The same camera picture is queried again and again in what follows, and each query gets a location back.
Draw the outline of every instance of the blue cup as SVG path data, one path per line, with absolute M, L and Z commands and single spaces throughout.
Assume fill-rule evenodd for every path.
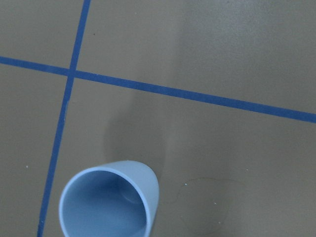
M 155 173 L 137 161 L 89 168 L 65 186 L 59 220 L 65 237 L 149 237 L 159 199 Z

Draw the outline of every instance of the blue tape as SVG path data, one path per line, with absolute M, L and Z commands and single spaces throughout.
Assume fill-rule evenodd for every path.
M 41 64 L 41 63 L 32 63 L 28 61 L 19 60 L 19 59 L 6 58 L 6 57 L 0 56 L 0 63 L 15 66 L 15 67 L 20 67 L 20 68 L 33 69 L 36 71 L 41 71 L 41 72 L 46 72 L 46 73 L 54 73 L 54 74 L 63 75 L 63 76 L 68 75 L 68 69 L 66 68 L 60 68 L 60 67 L 50 66 L 50 65 Z
M 76 40 L 74 44 L 74 50 L 73 50 L 73 54 L 70 61 L 70 68 L 68 71 L 68 78 L 66 82 L 64 98 L 63 98 L 63 102 L 62 102 L 62 106 L 61 106 L 61 110 L 59 114 L 59 119 L 58 119 L 55 139 L 54 139 L 54 145 L 52 149 L 51 159 L 50 159 L 49 168 L 48 168 L 48 174 L 46 178 L 43 199 L 42 199 L 41 208 L 40 208 L 38 234 L 37 234 L 38 237 L 42 237 L 44 226 L 45 226 L 49 198 L 50 198 L 51 188 L 53 185 L 54 174 L 55 174 L 57 160 L 58 160 L 58 153 L 59 153 L 61 139 L 62 139 L 64 126 L 65 126 L 67 105 L 70 100 L 70 96 L 71 96 L 71 92 L 72 92 L 72 88 L 74 84 L 74 76 L 75 76 L 75 71 L 76 71 L 76 67 L 78 63 L 84 28 L 85 28 L 85 24 L 86 24 L 88 12 L 89 12 L 89 6 L 90 6 L 90 0 L 84 0 L 81 16 L 79 20 Z
M 215 95 L 202 94 L 198 92 L 188 91 L 188 90 L 180 90 L 176 88 L 153 85 L 144 82 L 119 79 L 114 77 L 103 76 L 99 74 L 87 73 L 82 71 L 76 71 L 76 78 L 96 81 L 136 90 L 142 90 L 162 95 L 169 95 L 174 97 L 179 97 L 183 99 L 195 100 L 200 102 L 205 102 L 214 105 L 221 105 L 230 108 L 236 108 L 241 110 L 253 111 L 257 113 L 274 115 L 283 118 L 296 119 L 306 122 L 316 123 L 316 114 L 301 112 L 296 110 L 284 109 L 269 105 L 257 104 L 242 100 L 235 100 Z

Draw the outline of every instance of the light blue plastic cup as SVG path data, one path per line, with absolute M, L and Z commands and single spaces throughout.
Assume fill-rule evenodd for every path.
M 155 173 L 137 161 L 89 168 L 65 186 L 59 220 L 65 237 L 149 237 L 159 186 Z

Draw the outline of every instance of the gray surface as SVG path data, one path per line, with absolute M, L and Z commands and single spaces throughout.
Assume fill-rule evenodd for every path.
M 67 67 L 81 4 L 3 1 L 0 56 Z M 93 0 L 78 70 L 315 113 L 315 8 Z M 35 236 L 65 78 L 0 75 L 0 233 Z M 58 200 L 74 174 L 123 159 L 158 176 L 152 237 L 315 236 L 315 130 L 75 79 L 44 237 L 62 236 Z
M 0 65 L 0 236 L 35 236 L 65 78 Z

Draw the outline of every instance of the cup rim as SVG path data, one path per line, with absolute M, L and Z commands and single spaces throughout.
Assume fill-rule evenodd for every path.
M 77 173 L 74 177 L 72 177 L 70 179 L 70 181 L 66 184 L 66 186 L 64 187 L 60 200 L 59 200 L 59 207 L 58 207 L 58 215 L 59 215 L 59 222 L 62 228 L 63 233 L 65 234 L 65 237 L 71 237 L 66 229 L 65 226 L 65 222 L 64 222 L 64 217 L 62 215 L 62 211 L 63 211 L 63 207 L 64 207 L 64 199 L 66 196 L 66 193 L 68 191 L 68 189 L 70 188 L 70 186 L 81 176 L 87 174 L 87 173 L 91 173 L 91 172 L 95 172 L 95 171 L 106 171 L 106 172 L 110 172 L 113 174 L 116 174 L 120 177 L 122 177 L 123 179 L 125 179 L 128 183 L 130 183 L 133 188 L 136 190 L 136 192 L 138 193 L 138 195 L 140 196 L 141 200 L 142 200 L 142 204 L 144 206 L 145 209 L 145 213 L 146 213 L 146 228 L 145 228 L 145 232 L 144 232 L 144 236 L 147 236 L 150 232 L 150 208 L 148 205 L 148 202 L 145 198 L 144 193 L 141 191 L 141 189 L 139 188 L 139 186 L 133 181 L 133 179 L 131 179 L 128 175 L 120 172 L 117 169 L 111 168 L 111 167 L 105 167 L 105 166 L 97 166 L 97 167 L 91 167 L 85 170 L 82 170 L 81 172 Z

